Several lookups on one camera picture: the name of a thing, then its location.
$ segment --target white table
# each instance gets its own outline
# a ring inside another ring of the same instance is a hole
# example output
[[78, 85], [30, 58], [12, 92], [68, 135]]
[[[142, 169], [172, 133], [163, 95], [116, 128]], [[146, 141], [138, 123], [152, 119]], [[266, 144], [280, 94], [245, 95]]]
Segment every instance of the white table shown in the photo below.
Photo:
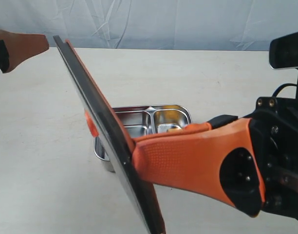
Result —
[[[194, 122], [245, 115], [259, 96], [297, 80], [296, 70], [272, 70], [266, 52], [77, 51], [113, 107], [175, 103]], [[293, 219], [253, 219], [205, 196], [156, 188], [169, 234], [298, 234]], [[56, 48], [0, 74], [0, 233], [145, 233], [117, 177], [93, 154]]]

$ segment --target food container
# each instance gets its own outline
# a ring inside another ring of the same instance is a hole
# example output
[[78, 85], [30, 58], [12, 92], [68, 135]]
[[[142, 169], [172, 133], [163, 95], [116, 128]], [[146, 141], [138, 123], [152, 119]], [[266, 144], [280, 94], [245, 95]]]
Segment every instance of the food container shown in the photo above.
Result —
[[[113, 110], [131, 138], [182, 129], [192, 123], [190, 113], [180, 105], [130, 106]], [[94, 139], [94, 153], [107, 171], [115, 172], [98, 137]]]

